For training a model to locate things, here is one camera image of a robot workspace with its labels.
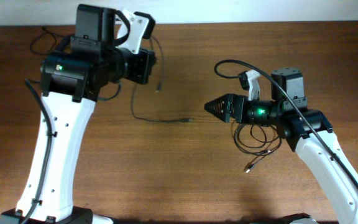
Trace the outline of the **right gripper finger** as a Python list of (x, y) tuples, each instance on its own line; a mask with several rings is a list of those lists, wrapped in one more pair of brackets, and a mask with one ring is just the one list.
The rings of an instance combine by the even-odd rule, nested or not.
[(225, 109), (230, 102), (231, 94), (225, 94), (204, 104), (205, 109)]
[(227, 109), (207, 107), (205, 110), (216, 118), (220, 119), (222, 122), (228, 123), (230, 121), (231, 117)]

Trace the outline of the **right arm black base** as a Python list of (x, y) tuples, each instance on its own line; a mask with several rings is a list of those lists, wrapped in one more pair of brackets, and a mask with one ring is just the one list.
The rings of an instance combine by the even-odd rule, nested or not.
[(318, 222), (307, 213), (297, 213), (279, 219), (279, 224), (318, 224)]

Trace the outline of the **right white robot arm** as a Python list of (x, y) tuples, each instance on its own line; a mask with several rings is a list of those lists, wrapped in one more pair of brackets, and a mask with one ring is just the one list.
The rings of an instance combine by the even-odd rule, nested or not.
[(228, 93), (205, 103), (215, 117), (245, 125), (273, 127), (280, 139), (307, 165), (333, 207), (339, 223), (358, 223), (358, 174), (343, 153), (333, 127), (319, 110), (308, 109), (303, 75), (297, 68), (279, 68), (268, 79), (272, 99), (261, 100), (253, 68), (237, 76), (247, 96)]

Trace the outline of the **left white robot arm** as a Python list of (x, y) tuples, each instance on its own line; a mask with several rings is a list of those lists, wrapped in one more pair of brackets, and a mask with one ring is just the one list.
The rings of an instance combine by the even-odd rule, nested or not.
[(81, 4), (75, 31), (65, 36), (40, 67), (35, 100), (41, 117), (29, 178), (15, 208), (1, 223), (113, 223), (73, 204), (73, 180), (81, 142), (99, 92), (123, 78), (146, 84), (155, 63), (142, 48), (155, 19), (130, 12)]

